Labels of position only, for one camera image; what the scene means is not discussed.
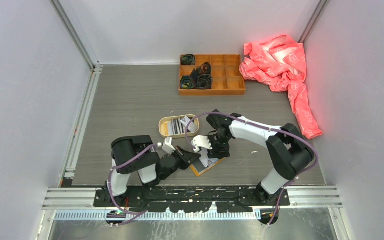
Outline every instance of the small wooden box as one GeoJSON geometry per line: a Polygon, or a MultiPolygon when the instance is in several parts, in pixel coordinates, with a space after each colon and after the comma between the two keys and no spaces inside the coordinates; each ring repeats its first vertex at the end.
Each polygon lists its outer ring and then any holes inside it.
{"type": "MultiPolygon", "coordinates": [[[[163,138],[167,138],[167,137],[172,137],[173,139],[179,139],[179,138],[184,138],[185,137],[185,134],[182,133],[182,134],[174,134],[174,135],[169,135],[169,130],[167,129],[167,124],[173,120],[173,119],[181,119],[183,118],[184,116],[187,116],[187,117],[190,117],[190,118],[194,118],[196,117],[195,115],[193,114],[188,114],[188,115],[181,115],[181,116],[168,116],[168,117],[164,117],[163,119],[161,119],[158,123],[158,129],[159,129],[159,134],[161,134],[161,136],[163,138]]],[[[194,121],[195,125],[198,127],[198,129],[194,132],[188,132],[187,133],[187,137],[194,137],[198,134],[198,131],[200,130],[200,121],[198,120],[198,118],[196,118],[194,121]]]]}
{"type": "Polygon", "coordinates": [[[239,54],[196,54],[195,65],[180,65],[178,79],[179,95],[181,96],[220,96],[220,95],[244,95],[245,80],[239,72],[241,56],[239,54]],[[211,89],[181,89],[180,79],[190,75],[192,70],[203,63],[211,65],[212,87],[211,89]]]}

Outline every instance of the wood-grain floor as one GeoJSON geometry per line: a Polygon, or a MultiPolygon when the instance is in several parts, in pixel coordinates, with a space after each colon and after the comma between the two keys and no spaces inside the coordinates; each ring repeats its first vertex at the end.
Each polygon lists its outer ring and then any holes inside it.
{"type": "MultiPolygon", "coordinates": [[[[271,92],[266,85],[246,82],[243,96],[179,96],[179,66],[105,66],[100,75],[90,117],[74,175],[74,185],[102,185],[111,167],[111,142],[119,137],[150,135],[153,142],[164,139],[158,122],[164,117],[198,115],[218,109],[238,113],[268,125],[297,124],[287,94],[271,92]]],[[[213,129],[200,119],[200,135],[213,129]]],[[[192,148],[184,138],[174,145],[192,148]]],[[[231,157],[200,177],[190,169],[178,170],[162,185],[256,185],[273,168],[268,151],[252,142],[230,141],[231,157]]],[[[160,157],[165,152],[158,151],[160,157]]],[[[130,185],[140,185],[138,174],[131,175],[130,185]]],[[[296,185],[323,185],[319,166],[300,176],[296,185]]]]}

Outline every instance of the pink cloth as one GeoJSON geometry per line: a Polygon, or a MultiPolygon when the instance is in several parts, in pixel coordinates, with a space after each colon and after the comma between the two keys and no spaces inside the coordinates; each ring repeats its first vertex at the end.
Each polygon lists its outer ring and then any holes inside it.
{"type": "Polygon", "coordinates": [[[239,66],[243,78],[268,85],[273,92],[287,91],[302,135],[308,139],[322,135],[310,110],[304,84],[307,66],[303,44],[288,35],[280,35],[268,42],[245,43],[243,51],[249,55],[239,66]]]}

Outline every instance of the folded black cloth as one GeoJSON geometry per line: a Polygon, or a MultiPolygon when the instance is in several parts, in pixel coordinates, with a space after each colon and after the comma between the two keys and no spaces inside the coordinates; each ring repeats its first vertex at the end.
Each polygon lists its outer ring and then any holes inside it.
{"type": "Polygon", "coordinates": [[[180,64],[184,66],[195,65],[195,56],[193,54],[186,54],[180,57],[180,64]]]}
{"type": "Polygon", "coordinates": [[[210,89],[213,85],[211,77],[211,65],[205,62],[190,74],[190,79],[196,89],[210,89]]]}
{"type": "Polygon", "coordinates": [[[210,74],[202,74],[198,77],[198,81],[196,82],[197,89],[211,89],[213,85],[213,78],[210,74]]]}
{"type": "Polygon", "coordinates": [[[194,85],[192,84],[191,77],[186,75],[186,76],[181,76],[180,79],[180,89],[194,89],[194,85]]]}
{"type": "Polygon", "coordinates": [[[211,65],[208,62],[204,62],[200,67],[196,69],[199,75],[210,74],[211,75],[211,65]]]}

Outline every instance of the metal frame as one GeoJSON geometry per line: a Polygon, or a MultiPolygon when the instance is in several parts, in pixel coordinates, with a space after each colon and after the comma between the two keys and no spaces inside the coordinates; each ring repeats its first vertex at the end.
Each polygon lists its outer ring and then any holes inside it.
{"type": "Polygon", "coordinates": [[[315,28],[317,22],[320,19],[320,16],[322,15],[323,11],[325,10],[326,6],[331,0],[319,0],[317,6],[314,9],[314,12],[312,13],[310,20],[307,23],[307,26],[305,27],[304,31],[301,34],[301,37],[299,38],[299,43],[305,43],[306,40],[309,38],[311,32],[315,28]]]}
{"type": "MultiPolygon", "coordinates": [[[[105,221],[107,213],[117,210],[116,207],[93,207],[96,190],[100,188],[49,188],[42,207],[42,224],[37,239],[46,240],[54,221],[105,221]]],[[[282,209],[328,208],[333,227],[339,240],[349,240],[341,210],[343,208],[338,190],[335,186],[288,186],[290,206],[282,209]]],[[[273,209],[273,206],[254,206],[253,212],[217,213],[215,202],[208,212],[173,213],[147,212],[137,221],[202,221],[202,220],[254,220],[261,217],[260,210],[273,209]]],[[[127,215],[118,220],[128,220],[127,215]]]]}
{"type": "Polygon", "coordinates": [[[60,177],[63,179],[73,179],[76,172],[77,161],[79,160],[80,149],[82,147],[83,138],[86,132],[86,126],[88,124],[89,115],[91,114],[92,105],[95,99],[95,93],[97,91],[99,78],[102,73],[102,67],[99,63],[92,74],[90,75],[86,91],[83,96],[80,112],[77,117],[73,135],[71,137],[71,143],[68,148],[65,164],[61,169],[60,177]]]}
{"type": "Polygon", "coordinates": [[[72,22],[69,19],[69,16],[67,15],[67,13],[64,10],[63,6],[61,5],[60,1],[59,0],[50,0],[50,2],[52,3],[56,13],[61,18],[61,22],[67,28],[68,33],[72,37],[75,45],[77,46],[78,50],[80,51],[80,53],[83,56],[84,60],[86,61],[87,65],[89,65],[89,68],[91,70],[93,70],[95,68],[95,64],[93,63],[91,56],[89,55],[88,51],[86,51],[86,48],[83,45],[82,40],[80,39],[79,35],[77,34],[72,22]]]}

